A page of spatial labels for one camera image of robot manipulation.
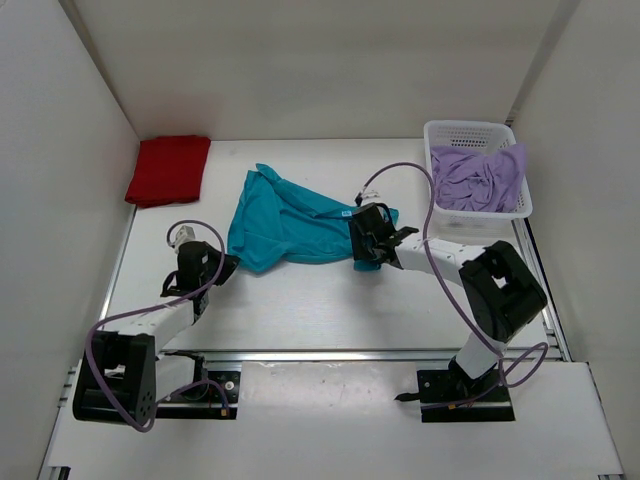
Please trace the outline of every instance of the black mounting bracket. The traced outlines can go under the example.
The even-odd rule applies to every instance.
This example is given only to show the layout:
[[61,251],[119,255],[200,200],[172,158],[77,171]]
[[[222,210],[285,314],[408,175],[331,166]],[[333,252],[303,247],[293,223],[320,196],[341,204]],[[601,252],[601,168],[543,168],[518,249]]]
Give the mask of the black mounting bracket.
[[[419,370],[418,393],[402,394],[400,401],[419,400],[422,423],[451,422],[512,422],[516,419],[509,390],[503,386],[495,387],[484,397],[468,405],[455,408],[427,408],[429,405],[452,403],[465,400],[460,391],[451,388],[456,382],[455,373],[449,370]],[[498,371],[492,370],[477,385],[482,393],[498,383]]]
[[158,405],[156,418],[188,418],[200,420],[235,420],[238,416],[241,372],[210,370],[209,379],[217,382],[225,391],[229,401],[230,416],[225,415],[218,390],[211,387],[200,392],[184,392]]

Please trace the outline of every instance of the teal cloth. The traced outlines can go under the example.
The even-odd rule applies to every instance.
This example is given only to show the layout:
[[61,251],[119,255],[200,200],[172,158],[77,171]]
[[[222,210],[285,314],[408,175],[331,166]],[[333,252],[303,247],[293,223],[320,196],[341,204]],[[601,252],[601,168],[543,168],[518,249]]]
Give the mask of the teal cloth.
[[[280,178],[267,165],[256,168],[247,173],[229,228],[227,248],[241,266],[261,273],[281,258],[319,264],[353,256],[348,221],[357,207]],[[391,216],[395,223],[398,211]]]

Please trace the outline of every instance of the folded red towel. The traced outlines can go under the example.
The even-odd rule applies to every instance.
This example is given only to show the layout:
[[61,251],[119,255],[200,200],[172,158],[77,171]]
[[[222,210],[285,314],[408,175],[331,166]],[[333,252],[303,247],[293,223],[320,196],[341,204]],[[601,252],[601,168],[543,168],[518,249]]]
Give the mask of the folded red towel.
[[207,137],[195,135],[140,142],[125,200],[144,208],[195,202],[210,144]]

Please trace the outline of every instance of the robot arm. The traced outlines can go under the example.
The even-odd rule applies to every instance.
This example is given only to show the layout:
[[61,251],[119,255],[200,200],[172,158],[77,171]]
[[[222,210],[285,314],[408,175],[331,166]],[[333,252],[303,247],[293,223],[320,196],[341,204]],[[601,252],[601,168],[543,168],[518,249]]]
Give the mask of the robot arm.
[[[191,227],[180,228],[173,247],[178,256],[178,270],[167,276],[161,297],[180,297],[195,291],[213,278],[219,266],[220,252],[206,242],[196,241]],[[238,257],[225,255],[215,285],[226,282],[238,263]],[[100,373],[139,425],[150,420],[153,405],[159,400],[207,377],[203,357],[161,351],[173,337],[200,319],[208,303],[205,290],[190,301],[134,317],[117,331],[98,331],[94,335],[92,350]],[[124,422],[98,386],[86,354],[80,367],[73,414],[78,420]]]
[[411,227],[396,230],[385,204],[361,206],[353,213],[349,229],[356,261],[440,274],[465,289],[478,334],[493,347],[487,348],[472,332],[451,360],[451,378],[465,397],[478,393],[477,386],[495,367],[508,343],[547,304],[542,288],[507,242],[483,248],[430,239],[438,269],[434,272],[423,250],[422,232]]

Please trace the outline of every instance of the white plastic basket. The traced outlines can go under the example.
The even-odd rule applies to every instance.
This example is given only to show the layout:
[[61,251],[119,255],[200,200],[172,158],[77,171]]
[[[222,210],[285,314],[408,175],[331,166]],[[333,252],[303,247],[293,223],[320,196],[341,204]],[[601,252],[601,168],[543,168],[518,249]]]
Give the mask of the white plastic basket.
[[[516,143],[511,129],[505,125],[489,122],[465,122],[457,120],[432,120],[424,126],[424,147],[427,170],[432,173],[431,147],[449,145],[478,150],[484,154],[494,153],[501,148]],[[513,212],[466,212],[445,210],[435,204],[433,219],[440,226],[455,229],[482,229],[484,233],[504,230],[512,220],[531,215],[533,204],[529,194],[526,177],[522,179],[522,188],[518,204]]]

